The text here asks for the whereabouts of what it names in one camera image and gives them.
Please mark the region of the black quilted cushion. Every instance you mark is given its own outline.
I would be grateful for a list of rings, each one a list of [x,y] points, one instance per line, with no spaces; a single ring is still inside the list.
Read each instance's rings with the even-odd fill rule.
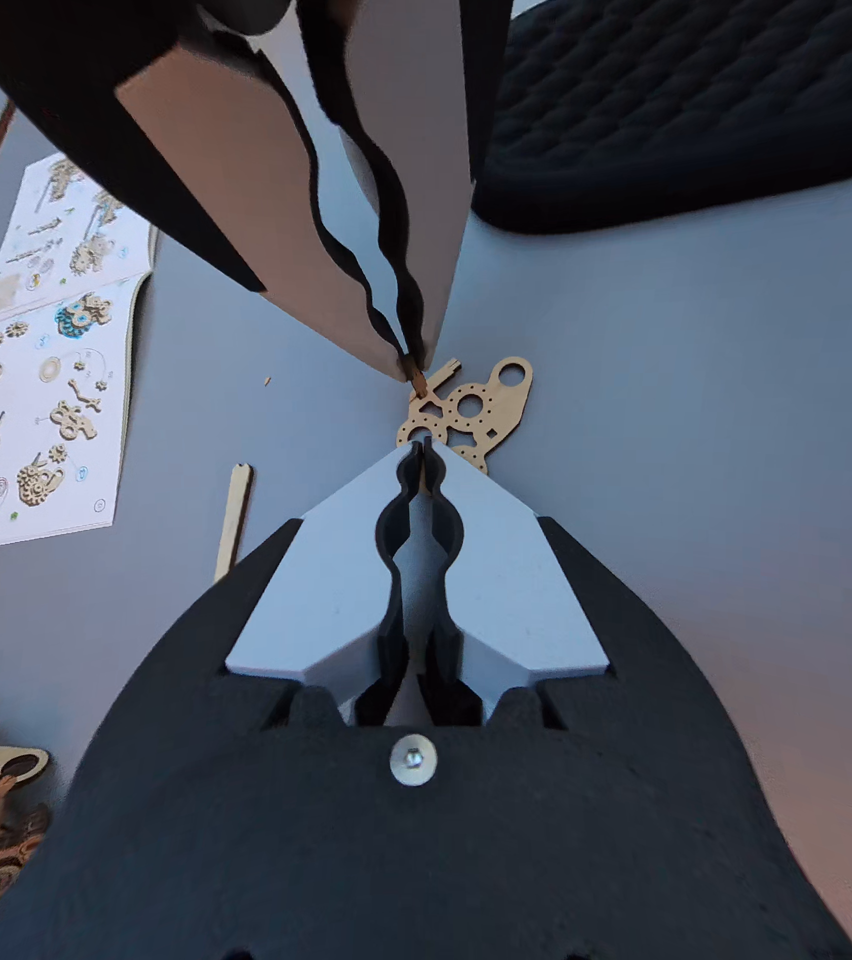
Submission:
[[[574,234],[852,178],[852,1],[552,1],[509,27],[472,209]]]

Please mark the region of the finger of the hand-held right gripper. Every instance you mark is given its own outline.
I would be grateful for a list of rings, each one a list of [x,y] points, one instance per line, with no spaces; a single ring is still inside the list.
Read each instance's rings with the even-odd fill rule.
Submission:
[[[317,100],[375,188],[406,353],[430,364],[471,201],[460,4],[300,1],[297,18]]]
[[[319,160],[276,68],[191,13],[165,54],[117,85],[126,111],[262,284],[262,296],[373,369],[405,349],[352,251],[324,225]]]

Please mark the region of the flat wooden stick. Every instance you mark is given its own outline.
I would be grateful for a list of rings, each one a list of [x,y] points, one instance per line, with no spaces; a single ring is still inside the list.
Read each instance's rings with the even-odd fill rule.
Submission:
[[[253,467],[250,464],[238,463],[232,468],[216,553],[214,583],[225,578],[236,563],[249,504],[252,478]]]

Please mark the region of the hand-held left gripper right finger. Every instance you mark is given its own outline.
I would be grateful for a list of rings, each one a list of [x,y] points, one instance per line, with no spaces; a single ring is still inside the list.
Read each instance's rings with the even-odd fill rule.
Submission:
[[[446,553],[425,653],[437,725],[480,725],[504,692],[610,664],[540,518],[446,446],[424,444],[432,537]]]

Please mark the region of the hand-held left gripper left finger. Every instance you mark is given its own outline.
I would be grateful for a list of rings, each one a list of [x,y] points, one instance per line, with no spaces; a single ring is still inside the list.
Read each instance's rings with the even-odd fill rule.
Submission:
[[[409,663],[400,571],[423,446],[397,448],[303,515],[225,665],[296,681],[384,724]]]

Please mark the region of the grey desk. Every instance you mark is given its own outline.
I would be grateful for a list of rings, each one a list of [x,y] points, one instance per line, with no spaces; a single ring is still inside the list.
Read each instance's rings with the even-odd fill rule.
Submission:
[[[407,354],[369,170],[279,25],[241,37]],[[0,958],[852,958],[852,180],[585,239],[471,203],[418,365],[460,361],[445,398],[530,362],[485,475],[539,517],[606,671],[434,722],[424,445],[449,447],[426,435],[384,724],[231,673],[303,516],[403,448],[414,390],[137,213],[112,523],[0,546],[0,705],[35,698],[28,740],[84,749],[0,897]]]

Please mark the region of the perforated wooden puzzle plate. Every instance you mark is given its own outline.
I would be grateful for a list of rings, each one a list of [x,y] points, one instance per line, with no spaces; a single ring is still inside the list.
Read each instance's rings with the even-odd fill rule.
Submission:
[[[404,447],[411,440],[422,440],[429,435],[435,443],[446,446],[482,474],[488,474],[489,454],[522,420],[533,377],[530,361],[511,356],[493,367],[486,382],[461,384],[445,397],[438,394],[439,389],[429,391],[424,399],[412,392],[407,418],[397,432],[396,446]]]

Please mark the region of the open instruction booklet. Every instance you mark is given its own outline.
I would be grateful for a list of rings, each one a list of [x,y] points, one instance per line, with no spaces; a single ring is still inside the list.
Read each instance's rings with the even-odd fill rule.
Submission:
[[[109,526],[156,229],[62,153],[0,246],[0,545]]]

